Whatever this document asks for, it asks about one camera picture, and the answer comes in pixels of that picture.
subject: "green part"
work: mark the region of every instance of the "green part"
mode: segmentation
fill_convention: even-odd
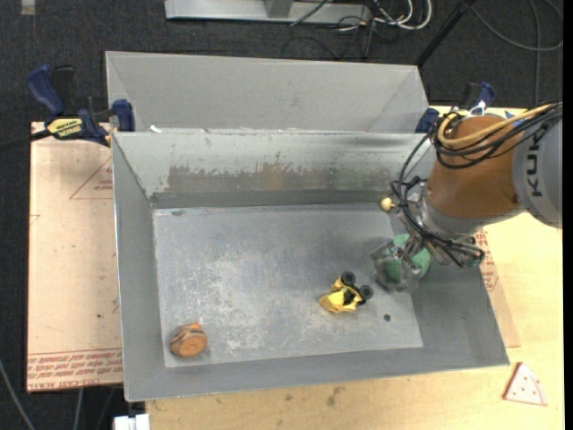
[[[393,242],[394,245],[400,247],[403,245],[410,236],[408,234],[400,234],[394,237]],[[393,280],[396,282],[400,282],[400,263],[402,260],[389,260],[386,262],[386,274],[388,275],[389,280]],[[416,266],[422,268],[422,272],[420,272],[419,277],[422,277],[430,268],[430,252],[428,252],[425,248],[420,250],[417,254],[414,255],[412,258],[412,263]]]

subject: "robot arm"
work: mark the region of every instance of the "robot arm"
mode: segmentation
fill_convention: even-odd
[[[371,254],[384,287],[411,288],[421,277],[424,253],[441,264],[476,266],[484,252],[474,232],[520,211],[561,226],[562,103],[509,119],[479,108],[479,115],[452,108],[439,119],[394,182],[398,217],[409,238]],[[430,175],[406,180],[410,161],[428,139],[436,152]]]

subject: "floor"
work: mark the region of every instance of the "floor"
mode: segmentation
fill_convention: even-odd
[[[72,65],[74,103],[85,107],[91,98],[98,110],[107,106],[107,50],[414,65],[460,2],[432,0],[426,28],[379,27],[369,44],[367,30],[353,35],[311,24],[166,21],[164,1],[34,0],[35,14],[22,15],[21,0],[0,0],[0,359],[37,429],[73,428],[76,415],[77,428],[108,428],[113,415],[134,412],[137,404],[129,409],[121,389],[104,387],[86,389],[79,407],[77,391],[22,391],[30,152],[12,142],[25,141],[28,123],[47,117],[27,89],[28,73],[41,64]],[[455,105],[469,82],[490,83],[501,107],[562,99],[563,1],[477,0],[479,15],[467,11],[421,65],[429,101]],[[0,418],[2,428],[30,428],[1,381]]]

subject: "red triangle sticker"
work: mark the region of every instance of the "red triangle sticker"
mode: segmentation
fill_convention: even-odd
[[[518,363],[503,399],[531,405],[547,406],[547,397],[541,383],[529,367]]]

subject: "yellow clamp label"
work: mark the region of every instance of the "yellow clamp label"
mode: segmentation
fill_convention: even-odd
[[[79,118],[58,118],[47,125],[50,133],[60,138],[81,132],[81,120]]]

